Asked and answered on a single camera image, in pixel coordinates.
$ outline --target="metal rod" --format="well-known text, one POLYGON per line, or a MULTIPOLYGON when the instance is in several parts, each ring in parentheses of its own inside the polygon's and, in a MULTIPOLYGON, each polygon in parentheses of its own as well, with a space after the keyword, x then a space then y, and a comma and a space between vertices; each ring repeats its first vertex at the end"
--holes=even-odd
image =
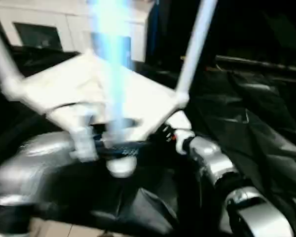
POLYGON ((213 18, 217 0, 202 0, 196 16, 192 36, 188 43, 186 58, 176 88, 177 93, 188 95, 199 57, 213 18))
POLYGON ((22 77, 0 39, 0 86, 9 99, 20 95, 19 82, 22 77))
POLYGON ((216 61, 228 62, 228 63, 243 63, 243 64, 247 64, 247 65, 261 66, 261 67, 265 67, 265 68, 288 70, 288 71, 296 72, 296 66, 290 66, 290 65, 286 66, 283 64, 275 64, 275 63, 270 63, 270 62, 263 62, 263 61, 238 58, 238 57, 216 55, 216 61))

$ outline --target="black plastic sheet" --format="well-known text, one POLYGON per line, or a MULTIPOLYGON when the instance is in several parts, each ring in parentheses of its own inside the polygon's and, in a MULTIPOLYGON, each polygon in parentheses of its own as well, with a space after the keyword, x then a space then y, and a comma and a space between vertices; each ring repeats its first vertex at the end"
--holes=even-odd
POLYGON ((205 72, 186 114, 288 218, 296 233, 296 82, 205 72))

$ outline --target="white cabinet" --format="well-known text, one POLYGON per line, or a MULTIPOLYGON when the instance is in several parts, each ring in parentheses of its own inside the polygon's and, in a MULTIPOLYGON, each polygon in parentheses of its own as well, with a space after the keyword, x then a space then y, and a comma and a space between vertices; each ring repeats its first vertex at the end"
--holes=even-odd
MULTIPOLYGON (((87 0, 0 0, 0 22, 12 45, 85 52, 92 48, 92 37, 105 34, 96 29, 91 17, 98 14, 96 5, 87 0)), ((116 32, 126 42, 126 57, 144 62, 148 17, 154 3, 132 0, 126 25, 116 32)))
MULTIPOLYGON (((79 52, 85 52, 92 48, 94 38, 92 33, 106 34, 105 29, 97 29, 95 24, 91 24, 89 17, 68 16, 68 25, 72 33, 74 47, 79 52)), ((118 36, 128 38, 130 41, 130 56, 134 61, 145 61, 147 43, 147 24, 125 22, 123 30, 116 32, 118 36)))
POLYGON ((0 22, 12 45, 74 50, 64 14, 0 7, 0 22))

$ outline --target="blue light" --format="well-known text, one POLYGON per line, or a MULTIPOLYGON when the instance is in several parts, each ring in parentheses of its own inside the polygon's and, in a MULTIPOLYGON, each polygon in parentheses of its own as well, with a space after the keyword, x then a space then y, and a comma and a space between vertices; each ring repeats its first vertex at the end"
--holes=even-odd
POLYGON ((125 65, 125 37, 129 31, 125 17, 128 17, 129 4, 126 0, 93 0, 92 12, 95 15, 92 23, 98 37, 93 38, 94 49, 99 56, 107 60, 110 71, 107 78, 106 91, 109 100, 108 113, 114 122, 110 124, 110 131, 115 142, 123 141, 123 102, 124 102, 124 74, 121 65, 125 65))

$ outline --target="floor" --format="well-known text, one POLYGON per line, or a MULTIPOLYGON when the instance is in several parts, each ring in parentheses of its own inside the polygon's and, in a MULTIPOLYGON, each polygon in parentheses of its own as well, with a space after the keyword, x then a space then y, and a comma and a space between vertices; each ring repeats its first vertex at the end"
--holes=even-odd
POLYGON ((55 221, 33 219, 30 237, 130 237, 55 221))

